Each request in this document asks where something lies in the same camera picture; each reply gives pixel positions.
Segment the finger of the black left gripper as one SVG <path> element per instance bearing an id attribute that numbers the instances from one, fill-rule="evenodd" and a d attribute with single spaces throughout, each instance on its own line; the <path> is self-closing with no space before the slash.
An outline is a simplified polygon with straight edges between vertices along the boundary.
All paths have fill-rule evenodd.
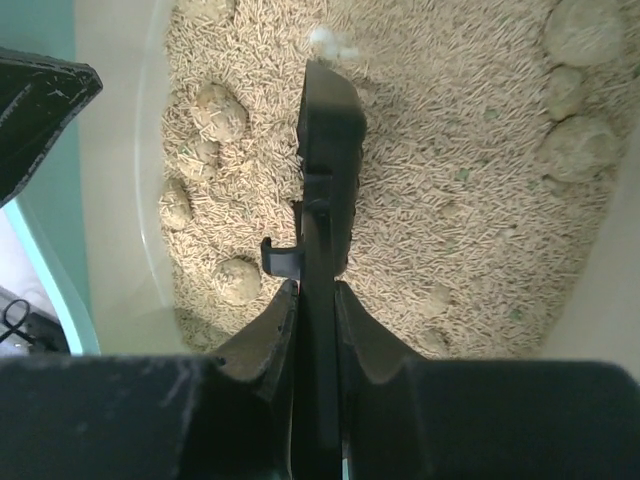
<path id="1" fill-rule="evenodd" d="M 62 132 L 102 91 L 94 68 L 1 50 L 1 203 L 29 183 Z"/>

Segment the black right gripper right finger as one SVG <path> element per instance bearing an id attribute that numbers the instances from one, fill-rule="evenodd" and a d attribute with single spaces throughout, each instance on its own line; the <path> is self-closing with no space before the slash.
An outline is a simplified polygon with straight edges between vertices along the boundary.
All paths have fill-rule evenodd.
<path id="1" fill-rule="evenodd" d="M 635 479 L 639 386 L 593 361 L 429 360 L 338 283 L 352 479 Z"/>

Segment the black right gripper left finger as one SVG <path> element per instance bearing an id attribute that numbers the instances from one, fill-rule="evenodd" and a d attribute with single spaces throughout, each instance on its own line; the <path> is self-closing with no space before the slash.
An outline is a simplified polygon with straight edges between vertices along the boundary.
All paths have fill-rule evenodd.
<path id="1" fill-rule="evenodd" d="M 5 479 L 288 479 L 298 289 L 208 355 L 1 361 Z"/>

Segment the teal plastic litter box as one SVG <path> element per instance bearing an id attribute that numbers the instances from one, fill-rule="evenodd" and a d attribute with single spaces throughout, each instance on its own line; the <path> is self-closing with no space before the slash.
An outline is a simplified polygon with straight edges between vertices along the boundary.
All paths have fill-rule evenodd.
<path id="1" fill-rule="evenodd" d="M 43 51 L 70 27 L 102 92 L 5 208 L 75 353 L 198 352 L 175 313 L 162 233 L 162 117 L 172 90 L 164 41 L 176 1 L 5 1 L 1 43 Z M 527 356 L 639 368 L 639 110 L 614 191 L 559 319 Z"/>

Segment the black slotted litter scoop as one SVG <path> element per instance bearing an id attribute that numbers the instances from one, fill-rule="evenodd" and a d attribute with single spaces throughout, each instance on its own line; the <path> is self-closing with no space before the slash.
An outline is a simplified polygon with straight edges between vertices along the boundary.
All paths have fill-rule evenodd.
<path id="1" fill-rule="evenodd" d="M 296 127 L 303 196 L 296 244 L 261 243 L 263 270 L 298 284 L 291 461 L 296 479 L 342 476 L 336 279 L 348 264 L 367 121 L 356 88 L 317 61 L 305 66 Z"/>

